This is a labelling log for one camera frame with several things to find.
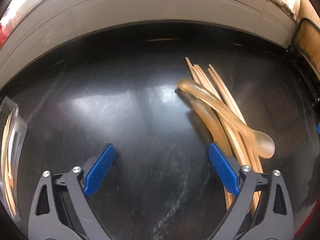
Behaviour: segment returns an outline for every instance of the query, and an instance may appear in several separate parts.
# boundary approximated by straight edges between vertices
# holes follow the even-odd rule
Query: blue gripper pad
[[[87,197],[97,193],[114,159],[115,149],[112,144],[109,144],[85,178],[83,192]]]
[[[236,197],[240,192],[238,177],[215,143],[209,145],[209,158],[226,190]]]

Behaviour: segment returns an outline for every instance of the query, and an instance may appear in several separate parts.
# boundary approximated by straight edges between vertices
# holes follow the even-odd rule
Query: round metal object
[[[42,173],[42,176],[44,176],[45,178],[48,177],[50,175],[50,171],[45,171],[44,173]]]
[[[79,173],[81,171],[81,167],[79,167],[79,166],[76,166],[76,167],[74,167],[73,169],[72,169],[72,172],[73,173]]]
[[[245,172],[249,172],[249,171],[251,171],[251,167],[248,165],[244,165],[244,166],[242,166],[242,170]]]
[[[276,175],[276,176],[280,176],[280,175],[281,175],[281,172],[278,171],[278,170],[274,170],[274,171],[273,171],[273,174]]]

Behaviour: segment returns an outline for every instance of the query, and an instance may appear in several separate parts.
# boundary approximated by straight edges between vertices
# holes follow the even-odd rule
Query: table surface
[[[211,63],[247,124],[273,138],[275,155],[262,166],[282,172],[300,228],[319,196],[320,151],[290,62],[214,41],[93,38],[40,58],[6,87],[28,123],[18,171],[23,233],[42,172],[67,172],[112,143],[116,159],[90,201],[115,239],[208,238],[225,199],[208,158],[212,137],[175,85],[191,78],[186,56],[203,69]]]

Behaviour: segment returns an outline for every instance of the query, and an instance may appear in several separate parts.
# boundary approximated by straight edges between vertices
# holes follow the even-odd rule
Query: wooden panel
[[[299,19],[309,18],[320,26],[320,18],[309,0],[301,0]],[[308,60],[316,75],[320,79],[320,33],[307,21],[302,24],[295,41],[303,56]]]

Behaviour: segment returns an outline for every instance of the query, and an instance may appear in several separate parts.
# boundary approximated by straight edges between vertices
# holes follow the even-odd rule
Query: spoon
[[[201,99],[221,116],[234,125],[236,129],[244,136],[247,144],[250,144],[253,150],[262,158],[271,158],[275,152],[275,143],[267,134],[256,131],[245,125],[221,100],[219,100],[209,90],[192,80],[180,80],[177,87],[195,97]]]

